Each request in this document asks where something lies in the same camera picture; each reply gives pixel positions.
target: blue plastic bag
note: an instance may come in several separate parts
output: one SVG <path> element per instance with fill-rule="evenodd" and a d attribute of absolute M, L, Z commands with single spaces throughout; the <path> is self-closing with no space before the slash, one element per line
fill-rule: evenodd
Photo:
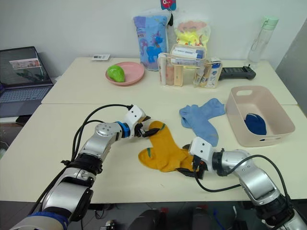
<path fill-rule="evenodd" d="M 166 16 L 133 18 L 140 46 L 141 63 L 148 70 L 158 71 L 158 55 L 167 52 Z"/>

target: clear plastic organizer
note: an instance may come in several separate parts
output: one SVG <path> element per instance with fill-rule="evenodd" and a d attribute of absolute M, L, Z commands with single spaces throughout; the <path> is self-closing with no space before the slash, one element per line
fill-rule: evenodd
<path fill-rule="evenodd" d="M 206 50 L 201 46 L 175 44 L 171 53 L 160 53 L 158 67 L 161 85 L 182 86 L 183 69 L 195 69 L 193 85 L 215 88 L 222 71 L 218 58 L 206 59 Z"/>
<path fill-rule="evenodd" d="M 267 134 L 252 133 L 244 120 L 248 113 L 261 116 Z M 245 147 L 277 144 L 295 131 L 295 126 L 273 94 L 263 86 L 239 86 L 231 89 L 226 114 L 238 142 Z"/>

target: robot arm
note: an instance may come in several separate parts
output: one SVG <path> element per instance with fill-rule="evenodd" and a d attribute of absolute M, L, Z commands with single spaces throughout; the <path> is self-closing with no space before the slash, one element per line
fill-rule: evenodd
<path fill-rule="evenodd" d="M 147 132 L 142 129 L 142 122 L 148 119 L 142 109 L 133 106 L 123 122 L 98 124 L 76 159 L 66 164 L 64 172 L 46 194 L 42 211 L 26 217 L 12 230 L 65 230 L 70 222 L 81 220 L 91 202 L 91 187 L 96 175 L 102 172 L 102 163 L 111 145 L 122 138 L 155 134 L 159 129 Z"/>
<path fill-rule="evenodd" d="M 194 162 L 202 161 L 210 173 L 217 173 L 219 176 L 227 176 L 243 159 L 250 156 L 247 151 L 240 149 L 214 152 L 212 145 L 200 137 L 193 139 L 189 153 L 194 155 Z M 252 159 L 236 167 L 233 174 L 239 178 L 241 186 L 254 204 L 258 218 L 264 219 L 270 228 L 281 226 L 277 229 L 307 229 L 307 225 L 296 210 L 293 210 L 287 198 Z"/>

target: green object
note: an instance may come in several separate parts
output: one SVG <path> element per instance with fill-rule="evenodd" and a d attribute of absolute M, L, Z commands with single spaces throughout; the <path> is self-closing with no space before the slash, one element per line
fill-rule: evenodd
<path fill-rule="evenodd" d="M 122 67 L 113 65 L 107 69 L 107 74 L 113 81 L 125 82 L 125 72 Z"/>
<path fill-rule="evenodd" d="M 264 16 L 262 20 L 262 27 L 265 30 L 273 30 L 275 29 L 277 23 L 278 23 L 278 18 L 276 17 L 270 17 L 270 16 Z"/>

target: blue joint ring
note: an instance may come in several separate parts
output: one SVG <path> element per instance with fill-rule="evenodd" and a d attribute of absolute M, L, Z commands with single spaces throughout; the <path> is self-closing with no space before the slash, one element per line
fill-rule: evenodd
<path fill-rule="evenodd" d="M 61 216 L 52 212 L 36 212 L 29 215 L 28 217 L 50 217 L 60 222 L 64 230 L 66 230 L 68 226 L 68 219 L 65 216 Z"/>
<path fill-rule="evenodd" d="M 120 125 L 121 129 L 123 130 L 122 138 L 127 138 L 130 136 L 130 129 L 126 123 L 121 123 L 120 121 L 117 121 L 117 123 Z"/>

